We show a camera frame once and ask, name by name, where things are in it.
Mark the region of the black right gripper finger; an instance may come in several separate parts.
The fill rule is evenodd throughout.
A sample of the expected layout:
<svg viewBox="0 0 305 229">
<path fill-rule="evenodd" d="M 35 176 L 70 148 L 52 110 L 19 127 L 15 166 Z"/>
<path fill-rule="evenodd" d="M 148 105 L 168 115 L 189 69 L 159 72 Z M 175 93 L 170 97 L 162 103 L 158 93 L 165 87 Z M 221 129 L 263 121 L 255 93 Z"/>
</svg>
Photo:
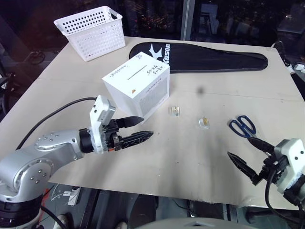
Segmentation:
<svg viewBox="0 0 305 229">
<path fill-rule="evenodd" d="M 262 179 L 259 177 L 259 175 L 252 169 L 250 168 L 247 163 L 241 159 L 239 156 L 227 152 L 230 160 L 233 162 L 233 164 L 241 171 L 243 172 L 247 177 L 250 178 L 251 182 L 254 185 L 257 185 Z"/>
<path fill-rule="evenodd" d="M 261 140 L 259 138 L 250 137 L 247 139 L 251 145 L 253 145 L 255 148 L 263 151 L 264 153 L 268 153 L 269 155 L 274 155 L 274 146 L 270 143 Z"/>
</svg>

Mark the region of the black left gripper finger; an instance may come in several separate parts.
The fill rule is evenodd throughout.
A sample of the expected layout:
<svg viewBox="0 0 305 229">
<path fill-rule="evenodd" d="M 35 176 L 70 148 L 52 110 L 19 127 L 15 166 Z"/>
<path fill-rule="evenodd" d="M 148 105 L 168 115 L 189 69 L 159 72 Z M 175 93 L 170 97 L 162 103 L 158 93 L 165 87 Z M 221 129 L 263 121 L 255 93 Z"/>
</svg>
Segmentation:
<svg viewBox="0 0 305 229">
<path fill-rule="evenodd" d="M 148 140 L 152 135 L 153 135 L 153 131 L 139 131 L 127 137 L 119 136 L 120 149 L 125 149 L 131 146 L 138 145 Z"/>
<path fill-rule="evenodd" d="M 116 124 L 118 126 L 118 129 L 121 129 L 121 128 L 129 128 L 135 126 L 141 123 L 142 121 L 144 121 L 144 118 L 142 117 L 129 116 L 129 117 L 117 119 Z"/>
</svg>

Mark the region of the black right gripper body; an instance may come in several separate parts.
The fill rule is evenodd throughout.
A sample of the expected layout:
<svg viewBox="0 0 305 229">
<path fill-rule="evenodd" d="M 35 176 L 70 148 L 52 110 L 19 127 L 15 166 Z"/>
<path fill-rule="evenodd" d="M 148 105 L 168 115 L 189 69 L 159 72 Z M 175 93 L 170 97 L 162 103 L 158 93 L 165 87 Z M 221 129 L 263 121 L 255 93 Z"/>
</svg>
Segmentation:
<svg viewBox="0 0 305 229">
<path fill-rule="evenodd" d="M 275 171 L 275 174 L 272 178 L 272 183 L 276 185 L 288 165 L 289 161 L 287 156 L 282 155 L 277 158 L 275 155 L 270 155 L 267 159 L 264 160 L 264 165 L 260 172 L 260 177 L 262 180 L 267 181 L 269 175 Z"/>
</svg>

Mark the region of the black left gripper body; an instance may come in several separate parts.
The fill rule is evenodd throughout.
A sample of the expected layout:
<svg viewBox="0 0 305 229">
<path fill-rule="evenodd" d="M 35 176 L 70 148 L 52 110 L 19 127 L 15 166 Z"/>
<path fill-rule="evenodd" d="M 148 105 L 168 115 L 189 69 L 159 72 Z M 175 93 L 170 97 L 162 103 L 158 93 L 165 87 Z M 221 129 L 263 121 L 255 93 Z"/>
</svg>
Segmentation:
<svg viewBox="0 0 305 229">
<path fill-rule="evenodd" d="M 108 151 L 118 151 L 122 149 L 122 137 L 117 134 L 121 128 L 121 124 L 122 122 L 120 119 L 111 119 L 108 125 L 102 125 Z"/>
</svg>

